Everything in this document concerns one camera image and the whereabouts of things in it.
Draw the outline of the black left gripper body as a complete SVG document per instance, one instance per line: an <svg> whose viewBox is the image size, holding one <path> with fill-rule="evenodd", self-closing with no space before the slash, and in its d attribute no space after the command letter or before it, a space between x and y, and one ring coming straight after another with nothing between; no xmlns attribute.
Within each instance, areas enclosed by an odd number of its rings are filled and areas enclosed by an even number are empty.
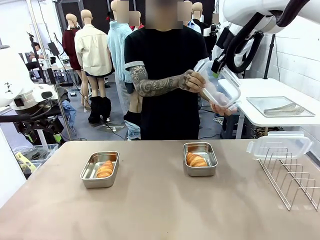
<svg viewBox="0 0 320 240"><path fill-rule="evenodd" d="M41 118L37 120L25 120L20 123L21 131L31 130L45 130L45 131L57 131L58 130L58 117L51 116Z"/></svg>

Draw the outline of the clear plastic latch lid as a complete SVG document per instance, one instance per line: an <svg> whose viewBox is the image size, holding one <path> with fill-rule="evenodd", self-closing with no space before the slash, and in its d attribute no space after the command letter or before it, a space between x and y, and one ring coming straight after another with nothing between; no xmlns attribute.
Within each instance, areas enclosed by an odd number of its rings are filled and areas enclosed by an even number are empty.
<svg viewBox="0 0 320 240"><path fill-rule="evenodd" d="M214 73L212 71L213 63L208 58L202 59L193 69L205 79L203 95L215 105L235 111L241 96L239 79L226 67L223 67L219 73Z"/></svg>
<svg viewBox="0 0 320 240"><path fill-rule="evenodd" d="M313 142L302 131L270 131L249 142L246 152L255 158L266 160L276 158L300 158L312 147Z"/></svg>

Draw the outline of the perforated steel tray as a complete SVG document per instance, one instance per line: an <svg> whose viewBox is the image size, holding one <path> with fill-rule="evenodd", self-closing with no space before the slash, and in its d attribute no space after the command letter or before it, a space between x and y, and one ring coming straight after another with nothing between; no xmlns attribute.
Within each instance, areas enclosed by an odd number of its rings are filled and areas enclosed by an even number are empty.
<svg viewBox="0 0 320 240"><path fill-rule="evenodd" d="M291 117L315 117L316 115L307 108L295 103L285 96L269 96L269 97L247 97L247 101L253 105L266 118L291 118ZM268 116L263 113L266 109L282 107L288 104L296 104L298 107L305 108L305 111L298 115L277 115Z"/></svg>

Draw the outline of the golden croissant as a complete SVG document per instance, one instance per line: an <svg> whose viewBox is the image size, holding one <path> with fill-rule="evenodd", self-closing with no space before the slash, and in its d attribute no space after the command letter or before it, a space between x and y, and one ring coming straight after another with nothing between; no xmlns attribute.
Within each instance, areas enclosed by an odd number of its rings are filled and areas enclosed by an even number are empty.
<svg viewBox="0 0 320 240"><path fill-rule="evenodd" d="M188 152L186 154L186 163L190 167L207 167L208 166L206 160L202 156L198 154L194 154L192 152Z"/></svg>
<svg viewBox="0 0 320 240"><path fill-rule="evenodd" d="M107 178L112 175L114 170L114 165L112 161L107 160L102 166L100 166L96 171L97 178Z"/></svg>

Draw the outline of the rectangular steel container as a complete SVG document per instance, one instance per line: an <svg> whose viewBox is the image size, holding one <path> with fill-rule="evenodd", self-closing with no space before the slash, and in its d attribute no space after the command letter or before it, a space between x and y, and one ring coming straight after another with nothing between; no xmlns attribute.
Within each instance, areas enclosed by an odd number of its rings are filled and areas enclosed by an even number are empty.
<svg viewBox="0 0 320 240"><path fill-rule="evenodd" d="M97 170L106 161L112 161L113 173L109 177L97 178ZM93 153L84 165L80 178L87 189L109 188L114 184L119 168L119 153L117 151L100 151Z"/></svg>
<svg viewBox="0 0 320 240"><path fill-rule="evenodd" d="M208 142L187 142L183 145L184 151L184 166L187 174L190 177L211 177L216 173L216 167L218 166L218 160L214 153L214 150ZM188 152L200 155L205 159L207 167L190 167L186 162L186 155Z"/></svg>

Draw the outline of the steel serving tongs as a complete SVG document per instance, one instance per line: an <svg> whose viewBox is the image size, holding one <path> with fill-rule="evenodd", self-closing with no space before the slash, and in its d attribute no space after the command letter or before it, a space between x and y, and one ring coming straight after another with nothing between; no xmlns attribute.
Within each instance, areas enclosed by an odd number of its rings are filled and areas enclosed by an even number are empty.
<svg viewBox="0 0 320 240"><path fill-rule="evenodd" d="M290 103L281 107L265 109L263 113L266 116L295 116L303 113L304 107L297 106L295 103Z"/></svg>

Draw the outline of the tattooed right forearm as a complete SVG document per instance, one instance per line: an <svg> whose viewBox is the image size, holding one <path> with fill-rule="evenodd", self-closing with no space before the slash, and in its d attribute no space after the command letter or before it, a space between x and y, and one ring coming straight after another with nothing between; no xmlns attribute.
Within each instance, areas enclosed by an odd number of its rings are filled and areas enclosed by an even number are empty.
<svg viewBox="0 0 320 240"><path fill-rule="evenodd" d="M156 80L149 79L143 65L130 67L129 72L136 92L143 98L164 95L176 89L190 89L186 84L190 77L190 70L181 75Z"/></svg>

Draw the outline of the clear plastic storage bin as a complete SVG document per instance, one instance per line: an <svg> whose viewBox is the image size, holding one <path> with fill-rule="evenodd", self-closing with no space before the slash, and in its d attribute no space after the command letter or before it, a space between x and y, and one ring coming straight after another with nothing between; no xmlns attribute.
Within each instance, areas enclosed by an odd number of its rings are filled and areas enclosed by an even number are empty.
<svg viewBox="0 0 320 240"><path fill-rule="evenodd" d="M21 153L31 164L24 163L18 159L20 168L26 179L39 169L58 149L59 145L48 144L48 145L35 145L35 146L20 146L13 149L13 153L17 155Z"/></svg>

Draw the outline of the blue denim garment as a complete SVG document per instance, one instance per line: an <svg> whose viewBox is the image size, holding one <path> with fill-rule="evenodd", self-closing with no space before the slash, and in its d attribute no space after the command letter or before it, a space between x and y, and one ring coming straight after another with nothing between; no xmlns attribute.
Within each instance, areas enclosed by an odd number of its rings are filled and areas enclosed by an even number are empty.
<svg viewBox="0 0 320 240"><path fill-rule="evenodd" d="M62 102L62 107L64 109L64 113L67 117L67 121L70 127L73 127L76 119L76 109L71 105L68 100L64 100Z"/></svg>

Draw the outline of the slanted silver metal pole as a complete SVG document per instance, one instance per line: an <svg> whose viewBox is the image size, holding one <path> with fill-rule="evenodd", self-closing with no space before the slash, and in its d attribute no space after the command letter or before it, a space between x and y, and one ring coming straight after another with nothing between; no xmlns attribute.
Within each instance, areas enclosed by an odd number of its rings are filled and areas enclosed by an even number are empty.
<svg viewBox="0 0 320 240"><path fill-rule="evenodd" d="M50 60L48 58L48 55L47 55L47 53L45 51L45 48L44 48L44 45L43 45L43 42L42 42L42 39L41 39L41 35L40 35L40 32L39 32L38 24L37 24L37 21L36 21L36 18L35 18L35 14L34 14L34 10L33 10L33 6L32 6L32 0L26 0L26 3L27 3L27 6L28 6L28 10L29 10L29 14L30 14L30 17L31 17L32 25L34 27L35 34L36 34L36 37L38 39L38 43L40 44L40 48L41 48L41 51L42 51L42 54L43 54L43 57L44 57L43 67L47 71L47 74L48 74L49 79L50 79L51 86L54 88L54 90L55 90L55 92L57 94L57 102L58 102L58 105L59 105L59 109L60 109L63 121L65 123L65 128L66 128L66 131L67 131L67 134L68 134L68 139L70 141L72 141L73 138L72 138L72 135L71 135L71 130L70 130L70 127L69 127L69 123L68 123L68 120L67 120L63 105L62 105L62 101L61 101L60 95L58 93L58 89L57 89L58 85L57 85L56 80L54 78L54 73L53 73L53 70L52 70L51 62L50 62Z"/></svg>

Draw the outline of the mannequin in blue shirt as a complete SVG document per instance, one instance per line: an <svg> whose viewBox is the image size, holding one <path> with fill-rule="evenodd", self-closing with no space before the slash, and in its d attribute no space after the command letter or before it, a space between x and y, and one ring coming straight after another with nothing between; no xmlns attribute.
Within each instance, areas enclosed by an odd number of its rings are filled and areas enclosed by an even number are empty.
<svg viewBox="0 0 320 240"><path fill-rule="evenodd" d="M201 28L193 18L193 4L189 0L177 2L177 21L201 34Z"/></svg>

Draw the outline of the thin black light stand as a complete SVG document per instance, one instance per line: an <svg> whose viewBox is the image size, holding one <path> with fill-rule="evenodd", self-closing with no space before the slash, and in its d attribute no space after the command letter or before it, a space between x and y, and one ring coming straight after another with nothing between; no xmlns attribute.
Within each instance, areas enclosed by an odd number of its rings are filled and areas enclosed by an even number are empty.
<svg viewBox="0 0 320 240"><path fill-rule="evenodd" d="M44 74L44 70L42 69L42 64L39 62L39 55L38 55L38 50L40 49L38 46L36 47L35 42L34 42L34 36L31 33L27 33L29 36L29 40L33 49L33 53L31 53L30 55L33 56L36 59L36 63L37 63L37 68L39 69L39 75L40 78L42 79L43 83L46 84L47 80Z"/></svg>

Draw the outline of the person in black t-shirt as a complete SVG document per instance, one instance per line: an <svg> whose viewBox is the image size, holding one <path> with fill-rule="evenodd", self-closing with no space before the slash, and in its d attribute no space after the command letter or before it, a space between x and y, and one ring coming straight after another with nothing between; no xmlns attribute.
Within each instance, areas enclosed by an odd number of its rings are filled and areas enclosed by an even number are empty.
<svg viewBox="0 0 320 240"><path fill-rule="evenodd" d="M178 21L178 1L145 0L145 26L125 39L127 71L144 66L149 79L160 80L194 71L198 61L207 58L202 34ZM198 94L175 89L159 96L141 96L141 139L196 140Z"/></svg>

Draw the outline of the white floor stand base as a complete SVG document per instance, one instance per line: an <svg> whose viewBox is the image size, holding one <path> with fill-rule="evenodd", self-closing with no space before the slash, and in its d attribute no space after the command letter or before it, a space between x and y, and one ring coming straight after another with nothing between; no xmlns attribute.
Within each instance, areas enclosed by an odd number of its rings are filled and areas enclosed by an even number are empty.
<svg viewBox="0 0 320 240"><path fill-rule="evenodd" d="M119 131L122 131L125 128L125 125L122 124L102 124L97 129L101 132L107 132L107 133L117 133Z"/></svg>

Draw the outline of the mannequin in maroon top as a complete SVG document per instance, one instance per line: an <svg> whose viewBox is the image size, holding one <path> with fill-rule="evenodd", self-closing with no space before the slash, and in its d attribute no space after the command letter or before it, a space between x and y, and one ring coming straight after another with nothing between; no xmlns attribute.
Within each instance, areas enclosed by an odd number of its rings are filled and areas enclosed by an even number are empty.
<svg viewBox="0 0 320 240"><path fill-rule="evenodd" d="M76 49L75 49L75 35L76 32L79 30L77 17L72 13L67 13L65 16L68 26L67 29L63 32L62 35L62 47L66 55L69 57L69 63L73 70L76 71L78 76L81 79L81 88L80 93L82 94L81 97L81 104L84 108L89 109L90 104L88 102L88 95L89 95L89 80L83 71L81 65L79 64Z"/></svg>

